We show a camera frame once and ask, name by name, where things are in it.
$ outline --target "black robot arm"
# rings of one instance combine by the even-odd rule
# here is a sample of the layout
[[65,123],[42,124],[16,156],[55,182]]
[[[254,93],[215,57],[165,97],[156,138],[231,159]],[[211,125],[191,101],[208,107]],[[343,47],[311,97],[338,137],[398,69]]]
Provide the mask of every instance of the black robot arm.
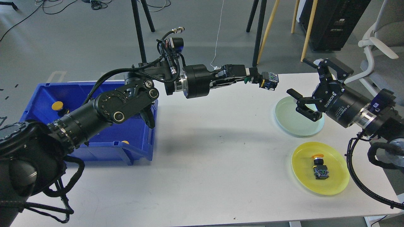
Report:
[[[139,75],[126,82],[48,125],[27,121],[0,129],[1,227],[9,226],[23,209],[39,212],[35,208],[65,213],[65,220],[52,217],[62,223],[68,222],[73,210],[68,205],[66,193],[84,170],[84,162],[68,154],[104,128],[123,123],[138,113],[150,128],[154,127],[150,106],[159,95],[154,83]],[[61,181],[65,162],[79,165],[66,187]],[[55,184],[57,191],[49,189],[51,184]],[[61,197],[66,209],[26,202],[29,196],[40,192]]]
[[[204,65],[187,66],[181,54],[183,39],[166,39],[168,35],[183,30],[183,27],[173,29],[157,40],[161,56],[153,62],[104,74],[95,83],[83,105],[60,119],[48,125],[26,121],[0,128],[0,227],[9,226],[18,212],[24,209],[51,216],[61,223],[68,222],[73,210],[66,193],[72,189],[84,169],[84,162],[69,154],[81,144],[88,145],[89,139],[106,127],[124,123],[135,114],[140,114],[145,123],[154,128],[150,107],[159,92],[153,80],[165,84],[167,95],[183,91],[187,98],[206,96],[210,89],[238,81],[259,84],[259,87],[268,90],[276,88],[278,76],[267,72],[259,74],[256,67],[225,65],[218,70],[208,71]],[[92,98],[104,81],[119,73],[126,73],[125,85]],[[66,187],[61,180],[66,170],[65,162],[79,165]],[[52,184],[55,184],[56,191],[49,189]],[[50,197],[61,197],[65,209],[27,202],[29,196],[40,192]],[[60,220],[36,208],[64,213],[66,219]]]
[[[396,104],[393,93],[383,89],[373,100],[370,100],[342,82],[353,73],[353,70],[342,62],[336,59],[319,59],[314,63],[306,60],[306,63],[317,69],[320,83],[311,97],[303,97],[293,89],[287,90],[287,93],[297,101],[296,111],[312,121],[319,120],[322,113],[326,113],[345,128],[353,124],[359,125],[363,131],[350,140],[345,155],[352,179],[364,193],[373,199],[385,203],[391,208],[404,209],[403,204],[387,200],[363,185],[352,165],[355,145],[359,140],[364,140],[363,136],[383,137],[387,143],[373,143],[368,150],[369,161],[382,168],[399,169],[404,173],[404,120],[393,108]],[[328,67],[337,72],[337,80],[332,77]],[[317,110],[308,108],[306,104],[315,104]],[[376,159],[378,149],[385,150],[391,163],[384,163]]]

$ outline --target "screw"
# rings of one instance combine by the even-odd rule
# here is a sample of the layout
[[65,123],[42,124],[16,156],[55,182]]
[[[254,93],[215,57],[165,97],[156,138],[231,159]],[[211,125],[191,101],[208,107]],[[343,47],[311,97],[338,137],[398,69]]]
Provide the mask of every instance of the screw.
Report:
[[158,96],[158,92],[157,92],[157,90],[150,90],[149,91],[149,95],[150,95],[150,97],[152,97],[152,98],[156,98],[157,96]]
[[153,82],[151,80],[145,80],[145,86],[151,88],[153,86]]
[[121,122],[121,121],[123,121],[125,119],[125,116],[124,116],[124,114],[122,112],[118,111],[118,112],[114,113],[114,119],[117,122]]

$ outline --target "blue plastic bin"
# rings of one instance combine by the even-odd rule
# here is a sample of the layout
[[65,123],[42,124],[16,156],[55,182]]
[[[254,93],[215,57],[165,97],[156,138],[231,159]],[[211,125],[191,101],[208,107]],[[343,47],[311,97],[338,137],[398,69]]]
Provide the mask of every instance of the blue plastic bin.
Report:
[[[45,124],[58,119],[57,112],[51,106],[62,101],[64,107],[73,111],[81,106],[94,82],[47,83],[38,84],[20,121],[37,120]],[[123,81],[106,81],[93,95],[113,90],[124,85]],[[157,117],[157,100],[151,110],[154,120]],[[154,129],[150,129],[140,115],[135,115],[122,124],[114,124],[90,139],[90,144],[81,145],[71,155],[84,161],[117,161],[122,160],[133,165],[134,160],[144,157],[153,158]]]

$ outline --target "white table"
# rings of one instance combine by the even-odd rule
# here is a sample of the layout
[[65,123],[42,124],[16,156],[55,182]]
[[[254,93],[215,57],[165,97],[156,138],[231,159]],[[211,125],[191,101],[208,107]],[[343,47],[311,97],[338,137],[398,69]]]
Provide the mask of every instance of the white table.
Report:
[[[334,196],[315,194],[297,181],[290,165],[297,146],[318,141],[344,154],[360,128],[344,129],[326,117],[324,128],[313,137],[288,135],[277,125],[274,107],[288,88],[310,96],[318,75],[279,78],[276,91],[237,83],[189,100],[182,93],[166,96],[158,83],[161,96],[152,162],[141,160],[133,166],[88,162],[68,193],[75,210],[68,224],[26,210],[12,226],[165,227],[398,213],[365,195],[352,180]],[[374,192],[397,200],[383,170],[367,160],[368,148],[366,142],[356,147],[357,175]],[[29,201],[63,206],[59,199],[44,195]]]

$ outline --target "black computer case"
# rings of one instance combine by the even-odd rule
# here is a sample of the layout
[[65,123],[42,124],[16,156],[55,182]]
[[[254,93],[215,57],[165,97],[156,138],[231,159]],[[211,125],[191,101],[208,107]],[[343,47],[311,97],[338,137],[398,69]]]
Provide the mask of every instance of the black computer case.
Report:
[[[341,50],[370,0],[319,0],[310,35],[312,50]],[[300,24],[307,31],[313,0],[306,0]]]

